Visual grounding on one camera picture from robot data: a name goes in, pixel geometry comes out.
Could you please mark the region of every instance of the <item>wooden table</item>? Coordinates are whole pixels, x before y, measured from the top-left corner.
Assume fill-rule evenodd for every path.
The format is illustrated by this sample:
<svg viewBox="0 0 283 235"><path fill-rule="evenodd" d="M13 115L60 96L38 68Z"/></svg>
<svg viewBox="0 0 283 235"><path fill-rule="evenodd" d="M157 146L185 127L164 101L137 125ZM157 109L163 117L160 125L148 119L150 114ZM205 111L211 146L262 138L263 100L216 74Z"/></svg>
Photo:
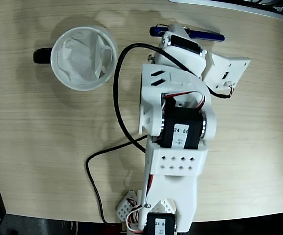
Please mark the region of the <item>wooden table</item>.
<svg viewBox="0 0 283 235"><path fill-rule="evenodd" d="M283 212L283 21L167 0L0 0L0 189L10 214L101 221L84 169L96 151L126 141L112 102L112 80L90 92L62 85L35 49L52 46L66 30L102 25L119 51L130 43L157 45L151 26L172 22L223 33L206 49L252 59L230 100L212 99L218 117L199 180L195 221ZM125 60L120 105L137 132L142 63L149 51ZM144 155L134 147L90 165L106 218L125 191L142 187Z"/></svg>

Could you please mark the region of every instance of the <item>white robotic arm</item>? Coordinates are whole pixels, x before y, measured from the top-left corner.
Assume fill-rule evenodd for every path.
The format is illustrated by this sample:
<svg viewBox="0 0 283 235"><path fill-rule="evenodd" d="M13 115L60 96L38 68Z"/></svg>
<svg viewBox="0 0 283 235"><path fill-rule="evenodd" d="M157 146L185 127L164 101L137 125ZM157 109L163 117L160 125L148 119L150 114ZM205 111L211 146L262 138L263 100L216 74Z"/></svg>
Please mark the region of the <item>white robotic arm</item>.
<svg viewBox="0 0 283 235"><path fill-rule="evenodd" d="M170 26L159 48L192 73L159 53L150 58L152 64L142 66L139 133L143 128L148 131L146 164L140 205L135 209L138 224L129 225L128 230L147 235L190 229L197 207L197 177L208 153L207 140L216 132L207 85L219 88L220 81L222 89L232 92L249 64L247 58L206 56L207 51L177 24ZM155 211L165 199L173 200L176 211Z"/></svg>

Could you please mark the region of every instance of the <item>black mug handle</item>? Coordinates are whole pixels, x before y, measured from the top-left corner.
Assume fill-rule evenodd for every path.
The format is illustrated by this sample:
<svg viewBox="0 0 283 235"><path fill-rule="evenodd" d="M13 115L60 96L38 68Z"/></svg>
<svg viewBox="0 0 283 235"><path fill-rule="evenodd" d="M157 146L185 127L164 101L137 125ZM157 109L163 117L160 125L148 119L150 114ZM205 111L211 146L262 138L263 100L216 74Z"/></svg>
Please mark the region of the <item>black mug handle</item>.
<svg viewBox="0 0 283 235"><path fill-rule="evenodd" d="M34 51L33 60L36 64L50 64L51 63L52 48L41 48Z"/></svg>

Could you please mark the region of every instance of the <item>white cup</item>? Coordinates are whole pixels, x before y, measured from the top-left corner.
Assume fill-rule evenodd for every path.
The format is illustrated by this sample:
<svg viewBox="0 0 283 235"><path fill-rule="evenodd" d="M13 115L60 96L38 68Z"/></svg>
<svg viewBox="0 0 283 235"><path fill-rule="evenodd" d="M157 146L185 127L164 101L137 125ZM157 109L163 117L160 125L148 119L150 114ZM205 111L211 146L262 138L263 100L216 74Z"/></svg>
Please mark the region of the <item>white cup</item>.
<svg viewBox="0 0 283 235"><path fill-rule="evenodd" d="M58 66L58 51L62 48L67 38L78 31L88 30L98 34L112 50L111 65L108 70L96 81L89 84L76 84L71 82L69 76ZM62 34L55 42L53 48L41 48L34 52L33 59L37 64L51 64L52 71L58 80L65 86L77 91L90 91L105 84L112 76L118 58L118 47L112 34L105 28L100 26L84 26L70 29Z"/></svg>

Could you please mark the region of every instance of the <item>blue pen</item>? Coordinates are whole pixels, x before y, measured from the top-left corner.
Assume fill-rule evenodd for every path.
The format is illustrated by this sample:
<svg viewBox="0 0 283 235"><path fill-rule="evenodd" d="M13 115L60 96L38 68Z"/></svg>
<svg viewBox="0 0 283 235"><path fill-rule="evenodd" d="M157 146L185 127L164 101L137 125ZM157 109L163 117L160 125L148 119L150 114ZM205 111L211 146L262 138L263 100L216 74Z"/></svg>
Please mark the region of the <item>blue pen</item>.
<svg viewBox="0 0 283 235"><path fill-rule="evenodd" d="M185 32L192 39L201 39L201 40L210 40L210 41L218 41L223 42L225 40L224 35L218 33L208 33L202 31L190 30L189 28L184 28ZM164 27L151 27L149 33L152 37L162 37L165 32L167 32L168 26L164 25Z"/></svg>

